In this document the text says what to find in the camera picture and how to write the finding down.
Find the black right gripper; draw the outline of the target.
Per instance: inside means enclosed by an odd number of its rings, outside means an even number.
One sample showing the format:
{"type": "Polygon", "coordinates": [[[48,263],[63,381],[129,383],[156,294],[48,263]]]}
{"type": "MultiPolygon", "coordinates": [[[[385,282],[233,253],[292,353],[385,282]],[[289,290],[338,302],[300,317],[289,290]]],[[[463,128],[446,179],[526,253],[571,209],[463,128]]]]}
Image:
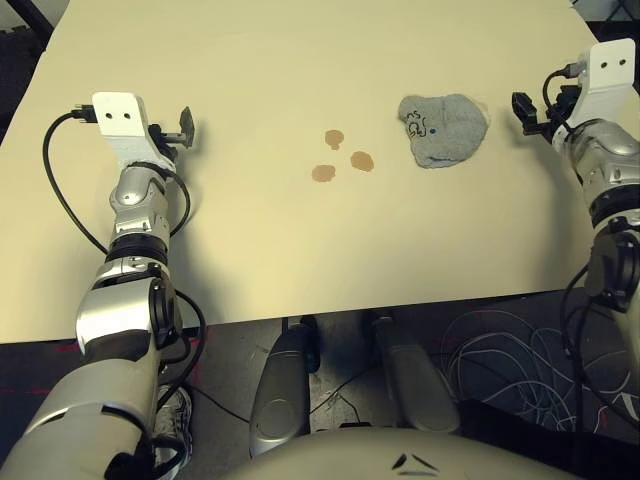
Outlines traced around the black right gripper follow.
{"type": "Polygon", "coordinates": [[[511,107],[521,123],[525,136],[539,135],[548,143],[552,143],[556,131],[563,126],[573,112],[580,93],[581,88],[577,85],[562,85],[556,102],[545,112],[547,121],[542,123],[538,121],[537,109],[525,92],[512,93],[511,107]]]}

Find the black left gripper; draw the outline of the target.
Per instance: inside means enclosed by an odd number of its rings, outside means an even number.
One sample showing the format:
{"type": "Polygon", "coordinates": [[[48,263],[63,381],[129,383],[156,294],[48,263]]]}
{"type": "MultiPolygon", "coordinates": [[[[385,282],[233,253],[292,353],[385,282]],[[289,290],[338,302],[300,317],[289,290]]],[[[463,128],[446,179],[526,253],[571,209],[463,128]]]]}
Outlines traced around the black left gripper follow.
{"type": "Polygon", "coordinates": [[[191,110],[186,106],[179,118],[180,133],[164,133],[159,124],[148,126],[148,133],[161,155],[167,159],[176,159],[177,145],[190,149],[195,137],[195,125],[191,110]]]}

